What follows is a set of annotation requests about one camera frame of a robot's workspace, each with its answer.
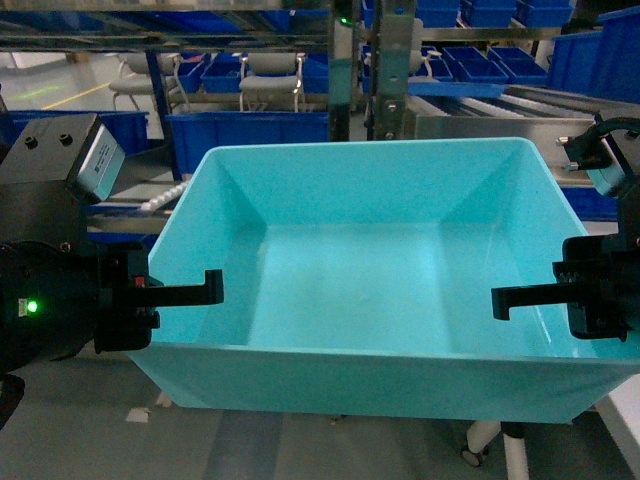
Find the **chair backrest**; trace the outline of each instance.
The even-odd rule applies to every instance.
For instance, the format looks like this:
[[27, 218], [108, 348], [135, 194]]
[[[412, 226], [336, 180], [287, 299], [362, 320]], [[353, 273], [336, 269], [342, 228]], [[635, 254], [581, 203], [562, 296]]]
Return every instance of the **chair backrest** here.
[[289, 75], [296, 72], [295, 53], [250, 53], [247, 63], [256, 75]]
[[411, 53], [409, 56], [409, 73], [414, 74], [422, 66], [422, 29], [424, 24], [419, 18], [413, 19], [413, 30], [411, 31]]
[[[131, 53], [125, 57], [125, 62], [133, 73], [148, 74], [149, 64], [147, 56], [144, 53]], [[173, 57], [170, 55], [160, 55], [159, 59], [160, 71], [164, 74], [173, 73]]]

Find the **screw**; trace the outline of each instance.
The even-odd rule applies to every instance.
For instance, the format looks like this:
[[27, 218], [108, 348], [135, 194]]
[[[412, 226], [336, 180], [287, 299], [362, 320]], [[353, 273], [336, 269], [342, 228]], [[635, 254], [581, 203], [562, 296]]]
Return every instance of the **screw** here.
[[27, 137], [24, 139], [24, 144], [29, 150], [33, 150], [38, 146], [38, 140], [35, 137]]
[[69, 145], [71, 145], [73, 143], [73, 137], [71, 135], [69, 135], [68, 133], [62, 133], [58, 136], [58, 140], [60, 140], [60, 143], [62, 145], [64, 145], [65, 147], [68, 147]]

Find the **caster wheel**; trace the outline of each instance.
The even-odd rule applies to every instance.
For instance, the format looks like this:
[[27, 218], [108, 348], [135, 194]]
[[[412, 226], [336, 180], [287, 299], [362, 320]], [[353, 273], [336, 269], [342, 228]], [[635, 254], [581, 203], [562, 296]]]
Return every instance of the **caster wheel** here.
[[484, 463], [485, 457], [488, 454], [489, 454], [489, 449], [487, 447], [484, 447], [484, 449], [481, 452], [473, 453], [471, 450], [469, 450], [469, 446], [466, 444], [464, 447], [462, 447], [462, 451], [460, 452], [460, 455], [462, 456], [464, 461], [474, 468], [481, 467], [482, 464]]

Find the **blue plastic crate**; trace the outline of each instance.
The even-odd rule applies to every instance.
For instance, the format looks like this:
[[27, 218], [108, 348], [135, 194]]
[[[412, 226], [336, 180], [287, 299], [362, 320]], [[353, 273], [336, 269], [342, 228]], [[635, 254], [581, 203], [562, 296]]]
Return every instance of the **blue plastic crate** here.
[[478, 7], [469, 1], [460, 3], [460, 16], [462, 20], [472, 27], [508, 27], [515, 8]]
[[506, 88], [506, 85], [494, 83], [417, 82], [409, 83], [408, 92], [422, 97], [499, 98]]
[[147, 251], [151, 251], [158, 240], [158, 235], [144, 233], [107, 233], [89, 232], [89, 240], [101, 243], [141, 242]]
[[600, 61], [597, 52], [602, 32], [562, 35], [553, 40], [549, 88], [589, 95], [596, 61]]
[[[129, 12], [118, 12], [121, 15], [131, 16]], [[199, 33], [237, 33], [240, 31], [233, 23], [224, 20], [211, 12], [140, 12], [142, 15], [134, 15], [138, 19], [145, 16], [151, 18], [154, 23], [152, 28], [160, 28], [163, 31], [186, 31]]]
[[566, 7], [569, 0], [525, 0], [532, 7]]
[[532, 7], [518, 0], [515, 19], [527, 27], [561, 27], [569, 21], [573, 7]]
[[512, 85], [543, 86], [547, 84], [547, 71], [531, 60], [502, 60], [500, 67]]
[[487, 61], [487, 58], [475, 47], [445, 47], [442, 49], [442, 59], [447, 62], [454, 78], [460, 75], [461, 60]]
[[266, 10], [260, 13], [279, 32], [288, 32], [291, 28], [291, 12], [289, 10]]
[[509, 77], [496, 62], [465, 60], [460, 62], [460, 81], [470, 83], [507, 83]]
[[600, 195], [595, 188], [563, 187], [562, 193], [580, 220], [615, 221], [618, 218], [618, 200]]
[[[416, 9], [416, 18], [422, 20], [425, 28], [446, 28], [455, 27], [456, 18], [458, 16], [458, 2], [455, 2], [451, 6], [449, 2], [446, 2], [447, 7], [433, 7], [428, 2], [425, 8], [418, 5]], [[371, 28], [373, 25], [373, 0], [362, 0], [361, 3], [362, 20], [366, 28]]]
[[207, 68], [210, 58], [211, 56], [209, 54], [205, 54], [187, 58], [189, 61], [180, 64], [178, 67], [178, 77], [186, 93], [195, 93], [198, 91], [202, 83], [202, 74]]
[[491, 47], [487, 52], [487, 58], [494, 62], [500, 60], [529, 60], [535, 62], [535, 58], [518, 47]]
[[0, 12], [0, 20], [26, 24], [43, 32], [100, 32], [104, 22], [79, 12]]
[[[438, 80], [439, 82], [453, 82], [453, 74], [447, 63], [441, 59], [431, 59], [429, 60], [429, 65], [431, 66], [431, 71], [433, 72], [433, 78]], [[420, 67], [420, 69], [416, 72], [416, 76], [426, 76], [427, 75], [427, 67], [424, 66], [424, 63]]]
[[326, 142], [326, 113], [202, 112], [168, 115], [180, 173], [193, 173], [214, 147]]
[[417, 8], [423, 10], [457, 10], [459, 5], [460, 0], [418, 0], [416, 3]]
[[14, 110], [11, 119], [19, 135], [29, 120], [34, 118], [59, 117], [97, 113], [107, 130], [113, 135], [127, 155], [133, 155], [149, 149], [147, 138], [147, 112], [114, 112], [86, 110]]
[[422, 20], [425, 28], [448, 28], [455, 27], [458, 18], [458, 7], [456, 8], [418, 8], [416, 18]]
[[309, 58], [304, 62], [302, 66], [302, 82], [305, 93], [329, 92], [329, 66], [327, 62], [327, 55], [324, 55], [321, 60]]
[[579, 340], [566, 305], [497, 321], [490, 289], [555, 283], [582, 235], [524, 139], [215, 149], [149, 264], [220, 268], [225, 302], [159, 309], [129, 355], [183, 407], [567, 422], [640, 372], [640, 333]]
[[593, 72], [595, 96], [640, 103], [640, 7], [607, 13]]
[[233, 62], [213, 61], [202, 74], [202, 85], [209, 93], [238, 93], [240, 91], [240, 69], [236, 58]]
[[469, 2], [478, 8], [516, 9], [516, 0], [469, 0]]

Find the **light blue plastic bin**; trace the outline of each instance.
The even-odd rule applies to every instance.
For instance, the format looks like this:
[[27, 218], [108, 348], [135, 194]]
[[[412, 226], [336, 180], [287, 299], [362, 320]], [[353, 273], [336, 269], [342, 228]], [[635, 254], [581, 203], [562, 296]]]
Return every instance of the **light blue plastic bin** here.
[[224, 304], [161, 309], [131, 357], [186, 407], [566, 422], [640, 372], [639, 335], [494, 320], [491, 288], [554, 281], [584, 233], [523, 139], [217, 148], [150, 265], [222, 268]]

